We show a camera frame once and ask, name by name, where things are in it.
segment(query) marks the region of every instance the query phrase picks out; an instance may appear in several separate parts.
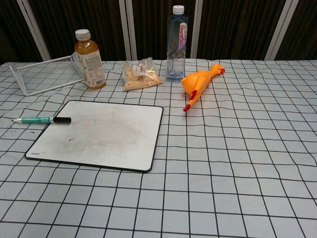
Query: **clear water bottle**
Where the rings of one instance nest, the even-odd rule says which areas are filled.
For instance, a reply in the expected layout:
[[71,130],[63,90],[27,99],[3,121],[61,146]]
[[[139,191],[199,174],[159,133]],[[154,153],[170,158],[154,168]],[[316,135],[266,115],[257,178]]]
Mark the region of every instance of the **clear water bottle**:
[[166,78],[171,82],[178,82],[185,76],[187,24],[184,6],[173,6],[173,15],[167,19]]

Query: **plastic bottle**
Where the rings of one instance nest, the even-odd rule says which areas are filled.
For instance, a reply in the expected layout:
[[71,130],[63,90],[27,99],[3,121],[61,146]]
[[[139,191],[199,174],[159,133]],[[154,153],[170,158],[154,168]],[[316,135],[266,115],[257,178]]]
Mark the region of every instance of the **plastic bottle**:
[[167,19],[166,78],[171,82],[180,81],[185,76],[187,24],[184,6],[173,6],[173,15]]
[[91,90],[104,87],[106,78],[97,44],[90,40],[90,32],[87,29],[77,30],[75,35],[78,40],[75,44],[76,57],[87,87]]

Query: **white bottle cap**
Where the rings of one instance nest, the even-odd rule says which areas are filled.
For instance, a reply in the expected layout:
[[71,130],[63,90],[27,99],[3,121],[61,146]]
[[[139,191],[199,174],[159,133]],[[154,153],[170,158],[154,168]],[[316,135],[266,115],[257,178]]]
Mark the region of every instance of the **white bottle cap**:
[[86,41],[90,39],[90,32],[87,29],[80,29],[75,31],[75,36],[79,41]]
[[184,14],[184,6],[182,5],[175,5],[173,6],[173,14],[175,15],[182,15]]

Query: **orange rubber chicken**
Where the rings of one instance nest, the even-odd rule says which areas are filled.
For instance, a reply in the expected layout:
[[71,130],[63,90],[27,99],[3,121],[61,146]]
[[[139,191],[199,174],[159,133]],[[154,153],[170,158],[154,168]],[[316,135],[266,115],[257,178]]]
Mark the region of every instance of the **orange rubber chicken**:
[[216,63],[211,66],[210,71],[199,70],[195,73],[188,74],[182,79],[181,83],[185,89],[185,92],[190,95],[190,101],[187,107],[183,109],[184,112],[200,98],[201,94],[205,91],[206,87],[211,81],[211,78],[216,74],[224,73],[224,68],[222,65]]

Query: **orange juice bottle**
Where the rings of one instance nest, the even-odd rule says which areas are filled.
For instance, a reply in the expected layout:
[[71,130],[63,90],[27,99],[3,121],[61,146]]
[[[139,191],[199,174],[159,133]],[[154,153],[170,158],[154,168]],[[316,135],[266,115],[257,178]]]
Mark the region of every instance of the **orange juice bottle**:
[[81,65],[86,85],[91,90],[104,87],[106,78],[97,44],[90,40],[90,32],[87,29],[77,30],[75,35],[78,40],[75,44],[76,57]]

